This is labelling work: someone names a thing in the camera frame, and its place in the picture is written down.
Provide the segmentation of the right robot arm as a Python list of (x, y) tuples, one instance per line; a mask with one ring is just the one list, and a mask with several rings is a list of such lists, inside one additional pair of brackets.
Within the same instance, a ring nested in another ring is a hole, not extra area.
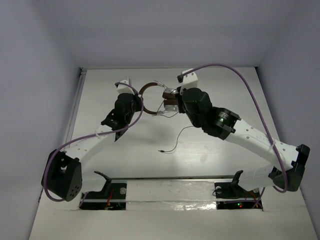
[(278, 187), (288, 192), (300, 188), (310, 148), (304, 144), (292, 146), (249, 125), (238, 114), (212, 105), (209, 95), (199, 88), (178, 88), (175, 97), (180, 113), (188, 116), (195, 128), (209, 136), (238, 145), (270, 164), (256, 170), (237, 171), (232, 181), (215, 185), (219, 199), (240, 199), (254, 189)]

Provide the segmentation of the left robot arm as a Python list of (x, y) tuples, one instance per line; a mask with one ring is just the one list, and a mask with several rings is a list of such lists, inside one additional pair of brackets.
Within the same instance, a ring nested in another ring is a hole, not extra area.
[(143, 111), (140, 95), (121, 93), (95, 133), (71, 140), (53, 150), (41, 180), (47, 197), (54, 202), (72, 201), (82, 187), (82, 167), (108, 144), (119, 140), (138, 122)]

